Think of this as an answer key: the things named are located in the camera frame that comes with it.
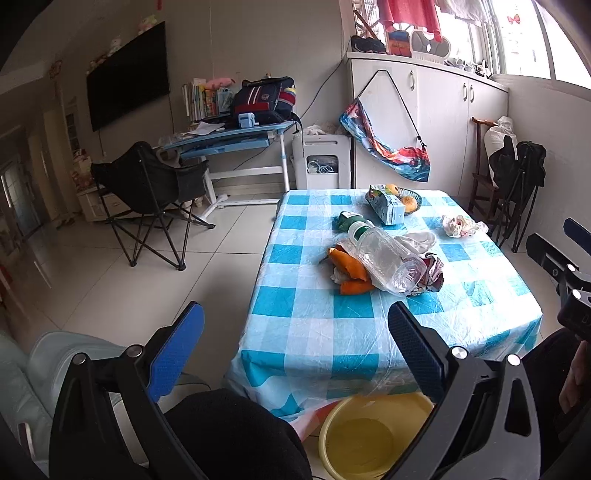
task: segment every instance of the white wall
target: white wall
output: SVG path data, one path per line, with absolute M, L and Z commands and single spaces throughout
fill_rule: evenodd
M 266 73 L 292 76 L 297 88 L 295 110 L 302 114 L 340 62 L 347 45 L 340 1 L 174 0 L 163 2 L 163 10 L 155 12 L 153 0 L 136 0 L 114 11 L 63 59 L 60 75 L 63 100 L 68 104 L 76 97 L 81 146 L 93 160 L 101 159 L 99 137 L 92 132 L 86 100 L 88 64 L 108 49 L 110 40 L 117 35 L 121 35 L 123 43 L 131 40 L 145 16 L 156 13 L 159 21 L 166 21 L 173 118 L 168 98 L 161 98 L 108 125 L 100 133 L 105 161 L 114 160 L 138 140 L 155 145 L 160 136 L 172 133 L 173 120 L 175 130 L 185 128 L 187 117 L 181 85 L 194 77 L 229 76 L 240 84 L 243 79 L 258 80 Z M 324 86 L 304 118 L 304 126 L 337 121 L 348 98 L 345 71 L 342 65 Z M 278 145 L 273 145 L 244 167 L 276 164 L 277 149 Z M 210 168 L 212 171 L 232 169 L 256 152 L 217 155 Z M 280 181 L 274 177 L 243 177 L 222 180 L 219 184 Z
M 509 116 L 519 141 L 547 150 L 544 188 L 526 235 L 539 233 L 591 273 L 591 257 L 563 231 L 569 217 L 591 229 L 591 90 L 532 77 L 501 75 L 495 80 L 509 87 Z

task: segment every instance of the hanging cloth bag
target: hanging cloth bag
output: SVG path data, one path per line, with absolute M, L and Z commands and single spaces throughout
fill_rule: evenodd
M 417 139 L 421 144 L 421 148 L 403 147 L 395 149 L 382 142 L 375 135 L 368 114 L 363 108 L 363 104 L 359 98 L 379 72 L 386 73 L 390 78 L 392 85 L 394 85 L 394 88 L 396 89 L 398 96 L 404 105 L 404 109 L 406 110 L 408 117 L 413 124 L 415 132 L 417 133 Z M 425 143 L 423 143 L 421 135 L 418 133 L 417 126 L 414 123 L 413 117 L 410 114 L 410 111 L 404 102 L 404 98 L 402 98 L 400 90 L 398 90 L 396 82 L 394 82 L 394 79 L 390 75 L 389 71 L 377 70 L 367 82 L 365 87 L 363 87 L 355 100 L 353 100 L 353 103 L 347 107 L 345 113 L 340 116 L 339 121 L 343 127 L 345 127 L 349 133 L 351 133 L 351 135 L 353 135 L 353 137 L 369 151 L 369 153 L 371 153 L 379 161 L 385 163 L 388 167 L 394 169 L 405 179 L 424 182 L 429 180 L 431 163 L 427 154 L 427 146 Z

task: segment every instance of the plastic water bottle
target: plastic water bottle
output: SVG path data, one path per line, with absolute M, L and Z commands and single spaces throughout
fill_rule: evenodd
M 357 258 L 380 290 L 408 295 L 427 271 L 418 255 L 382 229 L 354 222 L 349 227 L 349 238 L 355 244 Z

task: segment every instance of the plastic wrapper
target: plastic wrapper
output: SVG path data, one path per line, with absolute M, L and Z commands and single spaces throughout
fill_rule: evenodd
M 452 238 L 461 238 L 463 236 L 472 236 L 476 232 L 488 233 L 488 227 L 484 222 L 476 223 L 468 215 L 457 215 L 450 217 L 443 215 L 441 217 L 443 230 L 447 236 Z

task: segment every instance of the metal screw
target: metal screw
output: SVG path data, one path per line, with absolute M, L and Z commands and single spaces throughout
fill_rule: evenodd
M 452 348 L 452 355 L 460 360 L 464 360 L 468 356 L 468 352 L 464 347 L 455 346 Z
M 86 355 L 83 353 L 77 353 L 72 357 L 72 363 L 74 365 L 82 365 L 86 360 Z
M 514 367 L 517 367 L 521 363 L 521 358 L 519 358 L 517 355 L 510 354 L 507 355 L 507 361 Z
M 141 345 L 131 345 L 131 346 L 127 347 L 125 354 L 131 358 L 136 358 L 136 357 L 139 357 L 143 351 L 144 351 L 144 349 L 142 348 Z

